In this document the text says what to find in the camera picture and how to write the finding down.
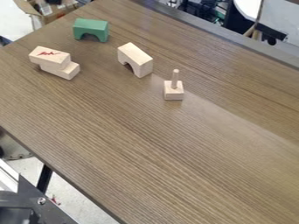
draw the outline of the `green block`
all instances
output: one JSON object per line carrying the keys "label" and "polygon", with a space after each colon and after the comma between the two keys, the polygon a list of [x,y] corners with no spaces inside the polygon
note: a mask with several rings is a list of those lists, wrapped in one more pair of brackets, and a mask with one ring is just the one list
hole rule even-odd
{"label": "green block", "polygon": [[81,39],[83,34],[95,35],[100,42],[107,42],[109,27],[107,21],[77,18],[73,25],[75,39]]}

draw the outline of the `cylindrical peg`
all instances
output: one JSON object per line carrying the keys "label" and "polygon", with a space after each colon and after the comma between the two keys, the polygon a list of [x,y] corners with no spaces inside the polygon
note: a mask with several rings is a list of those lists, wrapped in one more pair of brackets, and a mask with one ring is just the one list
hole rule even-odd
{"label": "cylindrical peg", "polygon": [[171,79],[171,88],[177,88],[177,81],[178,81],[179,70],[173,70],[172,79]]}

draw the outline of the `arch block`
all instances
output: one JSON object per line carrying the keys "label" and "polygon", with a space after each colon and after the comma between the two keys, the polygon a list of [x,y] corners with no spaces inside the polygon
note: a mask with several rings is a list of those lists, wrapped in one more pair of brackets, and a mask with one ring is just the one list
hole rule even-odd
{"label": "arch block", "polygon": [[130,64],[138,78],[153,72],[153,58],[132,43],[118,47],[117,57],[123,65]]}
{"label": "arch block", "polygon": [[73,36],[81,39],[83,34],[96,36],[100,42],[107,42],[109,36],[109,25],[107,21],[77,18],[73,25]]}

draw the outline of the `toy block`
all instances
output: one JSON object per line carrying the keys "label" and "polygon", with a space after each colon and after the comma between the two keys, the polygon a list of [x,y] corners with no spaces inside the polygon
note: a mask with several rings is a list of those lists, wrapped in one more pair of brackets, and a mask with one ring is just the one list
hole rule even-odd
{"label": "toy block", "polygon": [[153,72],[153,58],[132,43],[118,47],[117,56],[118,61],[123,65],[131,65],[138,78]]}
{"label": "toy block", "polygon": [[64,69],[71,62],[68,52],[60,52],[43,46],[37,46],[30,54],[32,63],[52,67],[52,69]]}
{"label": "toy block", "polygon": [[166,101],[181,101],[184,99],[183,82],[178,80],[179,70],[173,70],[172,80],[164,81],[164,99]]}
{"label": "toy block", "polygon": [[80,65],[77,63],[74,63],[71,61],[71,63],[62,70],[59,69],[53,69],[52,67],[40,65],[40,68],[44,70],[45,72],[48,72],[50,74],[55,74],[61,78],[64,78],[66,80],[71,80],[74,76],[76,76],[80,71]]}
{"label": "toy block", "polygon": [[82,39],[83,34],[95,35],[100,42],[107,42],[109,26],[107,21],[77,18],[73,25],[73,36]]}

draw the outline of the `wooden table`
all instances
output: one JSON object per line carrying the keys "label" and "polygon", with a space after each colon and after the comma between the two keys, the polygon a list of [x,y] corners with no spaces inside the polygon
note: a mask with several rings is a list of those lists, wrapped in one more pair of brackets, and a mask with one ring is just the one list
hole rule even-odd
{"label": "wooden table", "polygon": [[[108,43],[76,41],[75,18],[108,20]],[[152,75],[118,63],[129,41],[154,58]],[[36,46],[71,53],[81,73],[40,71]],[[0,67],[0,125],[118,221],[299,223],[297,70],[129,0],[6,46]],[[174,68],[183,101],[163,99]]]}

